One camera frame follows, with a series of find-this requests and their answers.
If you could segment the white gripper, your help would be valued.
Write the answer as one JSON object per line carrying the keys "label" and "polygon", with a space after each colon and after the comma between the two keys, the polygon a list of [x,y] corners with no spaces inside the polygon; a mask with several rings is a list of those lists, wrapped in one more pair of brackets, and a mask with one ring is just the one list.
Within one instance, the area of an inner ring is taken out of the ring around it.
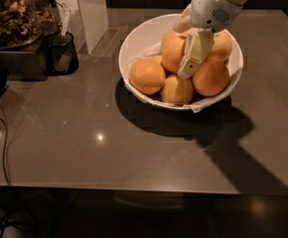
{"label": "white gripper", "polygon": [[[242,6],[233,0],[192,0],[175,21],[173,30],[184,33],[194,27],[200,27],[219,32],[232,23],[241,9]],[[193,76],[214,44],[214,33],[210,30],[188,34],[178,76],[180,78]]]}

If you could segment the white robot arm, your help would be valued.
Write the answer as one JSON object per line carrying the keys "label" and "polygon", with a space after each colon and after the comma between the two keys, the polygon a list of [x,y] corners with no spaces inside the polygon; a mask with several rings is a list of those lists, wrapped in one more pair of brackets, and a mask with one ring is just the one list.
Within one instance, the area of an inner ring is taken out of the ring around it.
{"label": "white robot arm", "polygon": [[187,32],[178,76],[189,78],[199,69],[215,44],[215,33],[226,29],[247,0],[191,0],[174,23],[177,33]]}

